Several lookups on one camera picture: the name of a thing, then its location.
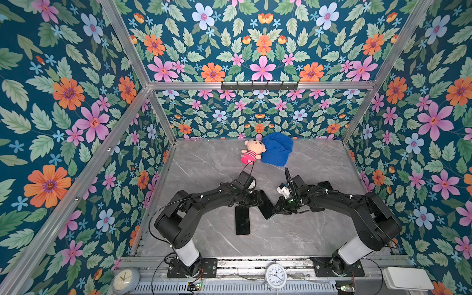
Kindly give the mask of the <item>purple-edged smartphone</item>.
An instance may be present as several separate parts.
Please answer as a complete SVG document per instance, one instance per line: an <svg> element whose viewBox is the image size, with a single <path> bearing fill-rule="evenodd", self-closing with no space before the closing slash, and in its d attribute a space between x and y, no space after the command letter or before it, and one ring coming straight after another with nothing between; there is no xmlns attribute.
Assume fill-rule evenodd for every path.
<svg viewBox="0 0 472 295"><path fill-rule="evenodd" d="M237 236L249 235L251 233L249 208L236 206L235 219L236 219L236 235Z"/></svg>

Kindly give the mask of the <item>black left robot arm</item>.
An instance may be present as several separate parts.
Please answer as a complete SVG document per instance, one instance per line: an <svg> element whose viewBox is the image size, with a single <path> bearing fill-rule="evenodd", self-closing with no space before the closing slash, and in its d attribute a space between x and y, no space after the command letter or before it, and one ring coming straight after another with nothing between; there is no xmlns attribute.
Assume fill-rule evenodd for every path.
<svg viewBox="0 0 472 295"><path fill-rule="evenodd" d="M182 273L193 277L202 265L202 256L192 240L202 216L220 207L257 207L264 203L262 195L262 190L256 189L255 178L247 172L207 192L189 194L181 190L157 211L154 229L170 243Z"/></svg>

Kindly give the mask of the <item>blue-edged smartphone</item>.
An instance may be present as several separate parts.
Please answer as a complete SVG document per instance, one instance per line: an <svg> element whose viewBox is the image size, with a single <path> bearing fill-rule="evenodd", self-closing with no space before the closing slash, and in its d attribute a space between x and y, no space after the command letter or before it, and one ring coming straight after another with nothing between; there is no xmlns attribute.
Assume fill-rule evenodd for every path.
<svg viewBox="0 0 472 295"><path fill-rule="evenodd" d="M271 201L263 201L262 204L258 206L259 211L261 212L262 216L265 220L271 219L275 215L274 213L274 205Z"/></svg>

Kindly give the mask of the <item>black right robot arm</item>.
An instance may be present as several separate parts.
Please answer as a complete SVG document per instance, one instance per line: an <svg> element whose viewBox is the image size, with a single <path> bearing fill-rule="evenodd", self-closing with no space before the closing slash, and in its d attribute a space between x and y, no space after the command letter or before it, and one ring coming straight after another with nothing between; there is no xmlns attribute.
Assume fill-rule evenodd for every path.
<svg viewBox="0 0 472 295"><path fill-rule="evenodd" d="M361 258L387 246L400 232L399 219L375 193L346 194L332 188L327 181L306 184L301 176L292 177L285 167L286 183L277 191L281 196L274 213L297 215L307 206L312 213L331 210L351 218L356 234L338 248L327 267L339 277L350 274Z"/></svg>

